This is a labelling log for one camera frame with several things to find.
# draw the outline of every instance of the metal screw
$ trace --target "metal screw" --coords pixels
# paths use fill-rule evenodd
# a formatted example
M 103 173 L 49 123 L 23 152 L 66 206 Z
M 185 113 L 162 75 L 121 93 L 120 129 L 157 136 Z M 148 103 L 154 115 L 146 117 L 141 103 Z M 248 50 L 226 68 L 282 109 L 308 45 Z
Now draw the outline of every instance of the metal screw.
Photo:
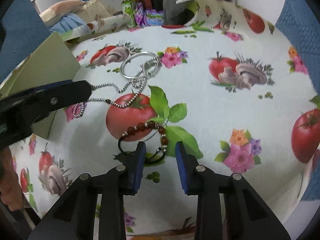
M 89 178 L 89 174 L 88 173 L 82 173 L 81 175 L 80 175 L 80 179 L 81 180 L 87 180 Z
M 58 99 L 57 98 L 51 98 L 50 104 L 55 105 L 57 103 L 58 103 Z
M 125 166 L 124 165 L 118 165 L 117 167 L 116 167 L 116 170 L 117 171 L 124 171 L 125 170 Z
M 196 166 L 196 170 L 199 172 L 203 172 L 203 171 L 205 171 L 205 167 L 202 165 L 198 165 L 198 166 Z
M 234 173 L 232 175 L 232 177 L 235 179 L 235 180 L 241 180 L 242 179 L 242 176 L 239 174 L 239 173 Z

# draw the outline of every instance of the table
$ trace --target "table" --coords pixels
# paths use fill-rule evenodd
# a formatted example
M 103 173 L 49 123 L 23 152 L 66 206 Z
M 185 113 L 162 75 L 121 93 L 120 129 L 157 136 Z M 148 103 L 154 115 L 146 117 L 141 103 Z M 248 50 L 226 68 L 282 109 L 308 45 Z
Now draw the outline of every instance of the table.
M 309 111 L 318 114 L 305 65 L 287 38 L 259 16 L 223 1 L 189 3 L 195 17 L 188 27 L 123 30 L 72 49 L 82 66 L 74 81 L 93 85 L 122 87 L 119 67 L 128 54 L 151 51 L 163 65 L 133 107 L 88 102 L 83 117 L 74 119 L 71 106 L 57 112 L 48 140 L 32 135 L 11 147 L 22 189 L 40 216 L 80 174 L 103 174 L 120 164 L 118 138 L 151 118 L 165 123 L 168 152 L 163 162 L 144 168 L 138 194 L 124 198 L 129 236 L 194 229 L 197 199 L 181 188 L 174 158 L 178 140 L 216 173 L 243 174 L 282 223 L 294 211 L 319 144 L 313 141 L 313 152 L 305 153 L 296 143 L 301 126 L 295 122 Z M 134 75 L 146 59 L 133 59 L 126 73 Z M 92 96 L 118 102 L 130 100 L 132 92 L 109 87 Z M 158 134 L 145 132 L 124 142 L 124 150 L 134 150 L 137 140 L 146 141 L 149 154 L 160 146 Z

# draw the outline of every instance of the silver bead necklace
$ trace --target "silver bead necklace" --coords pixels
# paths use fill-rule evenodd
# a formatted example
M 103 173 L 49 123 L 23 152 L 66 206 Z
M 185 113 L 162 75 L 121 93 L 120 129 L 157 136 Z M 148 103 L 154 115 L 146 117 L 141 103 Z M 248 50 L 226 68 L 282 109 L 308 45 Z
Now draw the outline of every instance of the silver bead necklace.
M 124 74 L 124 67 L 127 65 L 128 62 L 130 62 L 131 59 L 135 58 L 135 57 L 138 57 L 138 56 L 141 56 L 141 55 L 149 55 L 149 56 L 152 56 L 153 58 L 151 59 L 148 59 L 146 61 L 144 61 L 140 67 L 141 69 L 135 74 L 135 76 L 131 77 L 131 76 L 126 76 Z M 152 66 L 154 63 L 154 68 L 152 71 L 149 71 L 148 72 L 148 75 L 146 75 L 146 66 L 149 65 L 149 66 Z M 99 88 L 103 88 L 103 87 L 114 87 L 115 90 L 120 94 L 120 93 L 123 93 L 124 91 L 126 91 L 126 89 L 128 88 L 129 85 L 132 85 L 132 87 L 138 89 L 138 91 L 132 96 L 131 100 L 124 104 L 124 105 L 120 105 L 114 101 L 112 101 L 111 99 L 105 99 L 105 98 L 89 98 L 87 102 L 106 102 L 107 104 L 109 105 L 112 105 L 112 106 L 116 106 L 116 107 L 119 107 L 119 108 L 127 108 L 129 107 L 130 105 L 133 104 L 133 102 L 137 99 L 137 97 L 139 96 L 139 94 L 143 91 L 143 89 L 145 88 L 146 84 L 147 84 L 147 79 L 149 77 L 151 77 L 153 74 L 155 74 L 159 67 L 161 66 L 161 61 L 160 61 L 160 58 L 152 53 L 152 52 L 148 52 L 148 51 L 143 51 L 143 52 L 139 52 L 139 53 L 136 53 L 130 57 L 128 57 L 121 65 L 120 67 L 120 74 L 126 78 L 126 79 L 129 79 L 129 81 L 124 84 L 123 88 L 120 90 L 117 85 L 115 85 L 114 83 L 103 83 L 103 84 L 100 84 L 100 85 L 91 85 L 91 89 L 92 91 L 95 91 Z M 80 112 L 79 114 L 76 114 L 78 108 L 80 107 Z M 84 114 L 84 109 L 85 109 L 85 105 L 84 103 L 78 103 L 75 105 L 75 107 L 73 108 L 73 117 L 74 118 L 80 118 L 83 116 Z

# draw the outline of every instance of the blue cloth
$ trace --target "blue cloth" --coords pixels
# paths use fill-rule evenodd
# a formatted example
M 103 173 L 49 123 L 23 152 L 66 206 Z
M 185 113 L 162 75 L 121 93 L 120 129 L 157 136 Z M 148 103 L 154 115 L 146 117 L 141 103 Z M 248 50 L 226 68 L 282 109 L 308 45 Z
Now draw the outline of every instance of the blue cloth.
M 50 36 L 30 0 L 14 0 L 2 24 L 6 38 L 0 51 L 0 82 Z
M 320 94 L 320 24 L 305 0 L 286 0 L 276 27 L 297 49 Z
M 68 15 L 62 17 L 55 25 L 53 25 L 50 28 L 50 32 L 58 32 L 59 34 L 63 34 L 82 25 L 86 25 L 84 20 L 74 13 L 69 13 Z

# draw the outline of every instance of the brown bead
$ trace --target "brown bead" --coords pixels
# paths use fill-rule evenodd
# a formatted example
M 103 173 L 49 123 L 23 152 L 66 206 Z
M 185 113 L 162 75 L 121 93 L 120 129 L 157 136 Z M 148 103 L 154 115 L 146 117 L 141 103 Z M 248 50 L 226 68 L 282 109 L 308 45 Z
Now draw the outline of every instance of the brown bead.
M 129 127 L 129 128 L 127 129 L 127 133 L 128 133 L 129 135 L 135 135 L 135 134 L 136 134 L 136 131 L 135 131 L 135 129 L 134 129 L 133 127 Z
M 164 136 L 164 137 L 161 137 L 161 145 L 167 145 L 168 144 L 168 139 L 166 138 L 166 136 Z
M 163 128 L 163 127 L 160 127 L 158 129 L 158 131 L 159 131 L 160 134 L 165 134 L 165 128 Z
M 137 128 L 141 132 L 143 132 L 146 129 L 146 127 L 144 126 L 144 123 L 142 122 L 138 123 Z
M 151 129 L 155 129 L 156 128 L 156 123 L 154 121 L 150 121 L 148 123 L 148 126 L 151 128 Z

